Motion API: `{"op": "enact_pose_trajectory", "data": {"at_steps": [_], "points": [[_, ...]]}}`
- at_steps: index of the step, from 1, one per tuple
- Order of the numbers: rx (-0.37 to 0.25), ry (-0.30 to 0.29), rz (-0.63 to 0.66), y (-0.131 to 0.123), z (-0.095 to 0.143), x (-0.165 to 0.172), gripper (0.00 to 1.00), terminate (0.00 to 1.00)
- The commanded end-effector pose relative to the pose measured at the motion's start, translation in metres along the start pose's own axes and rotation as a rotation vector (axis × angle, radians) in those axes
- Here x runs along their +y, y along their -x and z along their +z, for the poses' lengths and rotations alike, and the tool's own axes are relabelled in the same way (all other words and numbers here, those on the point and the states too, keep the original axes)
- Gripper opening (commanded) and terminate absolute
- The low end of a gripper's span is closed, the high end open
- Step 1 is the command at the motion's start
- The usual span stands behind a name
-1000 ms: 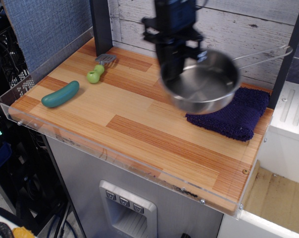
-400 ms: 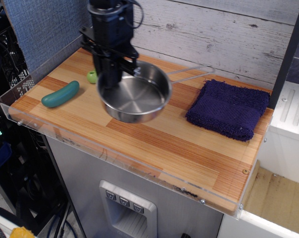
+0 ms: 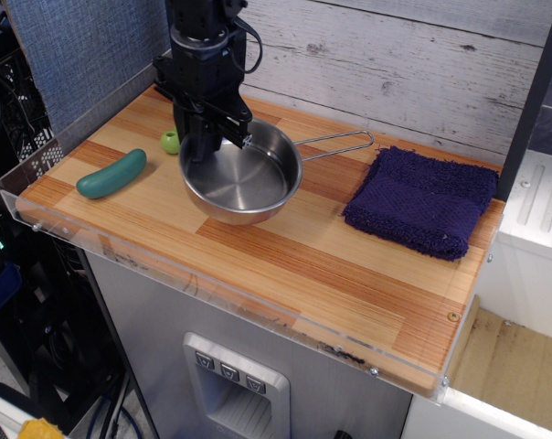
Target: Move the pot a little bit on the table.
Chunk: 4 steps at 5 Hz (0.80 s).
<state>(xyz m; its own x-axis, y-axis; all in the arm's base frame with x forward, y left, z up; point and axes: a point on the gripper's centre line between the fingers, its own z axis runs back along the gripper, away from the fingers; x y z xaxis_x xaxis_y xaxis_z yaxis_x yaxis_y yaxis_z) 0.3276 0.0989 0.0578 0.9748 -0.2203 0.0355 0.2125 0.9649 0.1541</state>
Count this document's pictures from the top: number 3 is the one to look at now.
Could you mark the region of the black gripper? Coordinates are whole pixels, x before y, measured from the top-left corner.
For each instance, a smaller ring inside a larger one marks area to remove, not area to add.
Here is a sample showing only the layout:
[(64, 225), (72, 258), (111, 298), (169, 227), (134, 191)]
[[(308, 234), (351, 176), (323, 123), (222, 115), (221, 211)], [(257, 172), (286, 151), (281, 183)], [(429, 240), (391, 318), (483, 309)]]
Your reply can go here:
[(173, 102), (179, 140), (191, 147), (191, 158), (202, 163), (227, 139), (243, 148), (251, 143), (252, 112), (239, 94), (247, 45), (228, 43), (203, 58), (173, 48), (172, 56), (154, 59), (156, 88)]

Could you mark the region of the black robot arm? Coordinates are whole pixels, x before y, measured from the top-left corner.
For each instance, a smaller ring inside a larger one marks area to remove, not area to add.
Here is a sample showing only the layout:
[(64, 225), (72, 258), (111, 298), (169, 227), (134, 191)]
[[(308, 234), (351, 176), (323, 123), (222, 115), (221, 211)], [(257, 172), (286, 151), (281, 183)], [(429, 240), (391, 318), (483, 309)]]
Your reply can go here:
[(246, 1), (168, 1), (171, 54), (154, 59), (155, 88), (173, 102), (181, 148), (194, 163), (227, 139), (250, 144), (252, 112), (239, 94), (261, 63), (257, 31), (239, 17)]

